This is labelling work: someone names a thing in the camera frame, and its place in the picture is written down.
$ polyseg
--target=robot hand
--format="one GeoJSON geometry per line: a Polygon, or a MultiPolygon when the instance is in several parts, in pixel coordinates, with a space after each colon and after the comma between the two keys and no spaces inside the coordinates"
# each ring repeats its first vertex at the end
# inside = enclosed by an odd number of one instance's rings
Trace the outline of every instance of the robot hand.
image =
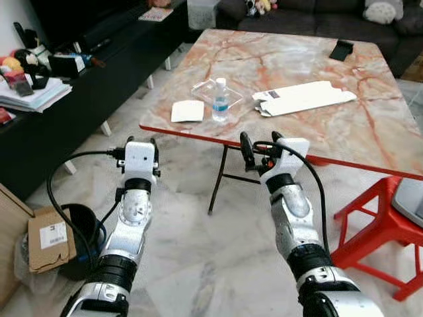
{"type": "Polygon", "coordinates": [[[251,143],[241,133],[241,152],[246,171],[257,171],[260,183],[270,192],[272,218],[276,226],[276,248],[288,263],[306,317],[383,317],[376,304],[330,258],[327,240],[323,248],[313,226],[313,207],[301,186],[293,181],[305,163],[322,189],[319,177],[304,159],[309,142],[302,138],[283,138],[272,132],[273,142],[251,143]],[[254,154],[264,155],[256,165],[254,154]]]}
{"type": "Polygon", "coordinates": [[[151,143],[128,139],[125,148],[112,150],[122,168],[118,223],[108,238],[95,269],[73,295],[61,317],[119,316],[128,314],[128,298],[151,222],[151,187],[160,176],[159,152],[151,143]]]}

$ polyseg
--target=black tv cabinet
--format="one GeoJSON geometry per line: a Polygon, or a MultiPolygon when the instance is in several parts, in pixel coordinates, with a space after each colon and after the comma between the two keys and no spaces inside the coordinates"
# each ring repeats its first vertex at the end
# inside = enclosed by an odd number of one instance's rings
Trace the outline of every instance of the black tv cabinet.
{"type": "Polygon", "coordinates": [[[177,0],[163,22],[135,21],[111,36],[96,56],[106,67],[90,68],[73,90],[43,114],[14,112],[0,127],[0,182],[22,200],[123,104],[184,41],[186,0],[177,0]]]}

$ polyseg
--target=water bottle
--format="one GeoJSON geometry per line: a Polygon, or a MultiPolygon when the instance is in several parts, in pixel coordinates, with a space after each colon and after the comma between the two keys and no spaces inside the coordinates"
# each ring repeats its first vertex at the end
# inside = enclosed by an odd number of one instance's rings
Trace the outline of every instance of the water bottle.
{"type": "Polygon", "coordinates": [[[216,79],[216,92],[213,102],[213,120],[224,122],[227,119],[229,101],[226,96],[226,79],[216,79]]]}

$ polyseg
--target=red plastic stool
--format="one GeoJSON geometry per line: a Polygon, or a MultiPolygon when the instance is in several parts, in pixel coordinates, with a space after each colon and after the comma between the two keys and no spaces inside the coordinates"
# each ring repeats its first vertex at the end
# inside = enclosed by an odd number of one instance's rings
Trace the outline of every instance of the red plastic stool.
{"type": "Polygon", "coordinates": [[[423,272],[420,269],[419,254],[419,246],[423,246],[423,229],[402,216],[391,205],[392,198],[401,180],[402,178],[396,176],[381,179],[334,216],[335,219],[342,218],[342,228],[339,247],[331,255],[334,264],[342,269],[354,267],[399,287],[399,290],[393,296],[394,299],[399,301],[406,299],[423,286],[423,272]],[[377,213],[363,208],[366,203],[376,196],[379,196],[377,213]],[[368,226],[345,243],[348,215],[355,210],[375,218],[368,226]],[[392,240],[396,240],[404,246],[410,243],[414,244],[416,277],[408,283],[358,263],[366,255],[392,240]]]}

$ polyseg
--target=marble floor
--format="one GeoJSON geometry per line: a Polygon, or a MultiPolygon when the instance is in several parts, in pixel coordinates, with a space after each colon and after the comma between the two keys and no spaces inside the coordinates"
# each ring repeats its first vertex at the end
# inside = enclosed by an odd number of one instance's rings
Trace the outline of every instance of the marble floor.
{"type": "MultiPolygon", "coordinates": [[[[189,47],[172,56],[174,66],[189,47]]],[[[161,179],[153,189],[153,222],[130,299],[130,316],[143,317],[234,317],[302,316],[297,303],[295,281],[289,267],[277,253],[268,193],[258,185],[223,179],[214,214],[206,211],[222,148],[213,143],[148,133],[138,128],[143,109],[159,97],[160,87],[171,73],[158,69],[154,90],[141,87],[108,120],[113,134],[100,130],[78,151],[107,149],[123,145],[129,135],[138,140],[154,136],[160,148],[161,179]]],[[[399,81],[404,96],[423,131],[422,84],[399,81]]],[[[70,176],[60,170],[54,190],[61,203],[79,202],[101,217],[114,201],[120,179],[116,163],[106,157],[74,161],[78,171],[70,176]]],[[[244,175],[243,160],[230,152],[227,171],[244,175]]],[[[333,215],[360,195],[383,174],[335,165],[317,168],[327,195],[328,239],[337,247],[340,224],[333,215]]],[[[316,210],[319,194],[305,169],[297,175],[316,210]]],[[[49,205],[44,186],[27,201],[31,207],[49,205]]],[[[108,230],[116,219],[106,223],[108,230]]],[[[352,234],[366,225],[366,216],[353,215],[352,234]]],[[[321,217],[315,213],[321,232],[321,217]]],[[[408,281],[414,272],[412,248],[388,244],[364,262],[408,281]]],[[[347,269],[362,291],[382,309],[386,317],[421,316],[423,290],[404,302],[392,299],[395,288],[355,269],[347,269]]],[[[57,277],[48,294],[18,289],[1,312],[2,316],[59,316],[78,283],[57,277]]]]}

